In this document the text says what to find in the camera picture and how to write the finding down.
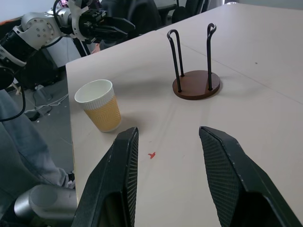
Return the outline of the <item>black office chair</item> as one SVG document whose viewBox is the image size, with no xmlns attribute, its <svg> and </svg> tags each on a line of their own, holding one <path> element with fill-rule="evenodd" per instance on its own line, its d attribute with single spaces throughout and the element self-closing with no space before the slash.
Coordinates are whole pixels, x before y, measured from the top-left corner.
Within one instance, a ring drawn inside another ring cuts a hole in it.
<svg viewBox="0 0 303 227">
<path fill-rule="evenodd" d="M 191 17 L 191 13 L 187 10 L 186 7 L 180 6 L 179 5 L 179 0 L 177 0 L 177 7 L 174 10 L 172 17 L 171 17 L 171 22 L 177 23 L 179 21 L 182 21 L 184 19 L 187 19 L 189 17 Z"/>
</svg>

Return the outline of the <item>orange and white paper cup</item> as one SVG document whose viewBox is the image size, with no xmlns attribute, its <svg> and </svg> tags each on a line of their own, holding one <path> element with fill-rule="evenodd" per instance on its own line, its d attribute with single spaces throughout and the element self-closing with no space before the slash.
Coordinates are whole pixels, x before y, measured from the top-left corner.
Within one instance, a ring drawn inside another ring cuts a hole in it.
<svg viewBox="0 0 303 227">
<path fill-rule="evenodd" d="M 74 100 L 101 132 L 119 127 L 122 119 L 111 81 L 99 79 L 82 86 Z"/>
</svg>

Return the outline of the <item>silver robot body joint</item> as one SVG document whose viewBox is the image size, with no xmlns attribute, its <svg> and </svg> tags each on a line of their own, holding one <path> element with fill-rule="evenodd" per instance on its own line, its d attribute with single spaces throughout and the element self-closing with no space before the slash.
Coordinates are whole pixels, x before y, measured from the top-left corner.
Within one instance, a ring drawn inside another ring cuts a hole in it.
<svg viewBox="0 0 303 227">
<path fill-rule="evenodd" d="M 30 220 L 39 217 L 71 222 L 77 209 L 76 191 L 53 185 L 36 185 L 20 195 L 14 204 L 17 217 Z"/>
</svg>

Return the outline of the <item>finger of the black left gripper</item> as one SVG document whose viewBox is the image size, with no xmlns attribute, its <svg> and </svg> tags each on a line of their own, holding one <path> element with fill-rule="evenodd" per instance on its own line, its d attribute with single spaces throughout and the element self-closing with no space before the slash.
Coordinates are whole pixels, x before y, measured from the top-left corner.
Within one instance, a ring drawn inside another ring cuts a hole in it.
<svg viewBox="0 0 303 227">
<path fill-rule="evenodd" d="M 127 36 L 127 32 L 111 26 L 100 26 L 94 29 L 94 38 L 100 40 L 120 40 Z"/>
<path fill-rule="evenodd" d="M 105 22 L 108 26 L 115 27 L 119 30 L 135 30 L 135 25 L 125 18 L 106 17 Z"/>
</svg>

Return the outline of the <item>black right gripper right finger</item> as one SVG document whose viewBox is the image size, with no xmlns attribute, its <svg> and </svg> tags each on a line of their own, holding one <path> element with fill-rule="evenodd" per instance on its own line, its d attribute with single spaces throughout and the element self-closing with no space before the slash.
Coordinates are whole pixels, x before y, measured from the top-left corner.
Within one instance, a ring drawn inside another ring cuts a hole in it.
<svg viewBox="0 0 303 227">
<path fill-rule="evenodd" d="M 221 227 L 303 227 L 267 173 L 226 132 L 199 128 Z"/>
</svg>

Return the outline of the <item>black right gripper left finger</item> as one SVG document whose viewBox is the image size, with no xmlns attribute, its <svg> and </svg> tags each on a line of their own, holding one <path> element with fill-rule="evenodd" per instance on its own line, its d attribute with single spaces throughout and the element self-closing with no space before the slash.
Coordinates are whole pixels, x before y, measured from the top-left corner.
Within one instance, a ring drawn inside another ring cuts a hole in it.
<svg viewBox="0 0 303 227">
<path fill-rule="evenodd" d="M 134 227 L 139 131 L 119 133 L 89 175 L 71 227 Z"/>
</svg>

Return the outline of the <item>grey trouser leg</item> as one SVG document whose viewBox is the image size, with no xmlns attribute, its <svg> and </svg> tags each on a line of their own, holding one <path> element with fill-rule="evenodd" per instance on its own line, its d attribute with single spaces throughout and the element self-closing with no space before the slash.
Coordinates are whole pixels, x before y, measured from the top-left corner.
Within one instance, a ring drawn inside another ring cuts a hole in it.
<svg viewBox="0 0 303 227">
<path fill-rule="evenodd" d="M 68 173 L 55 165 L 48 145 L 5 90 L 0 90 L 0 120 L 25 168 L 40 183 L 68 188 Z"/>
</svg>

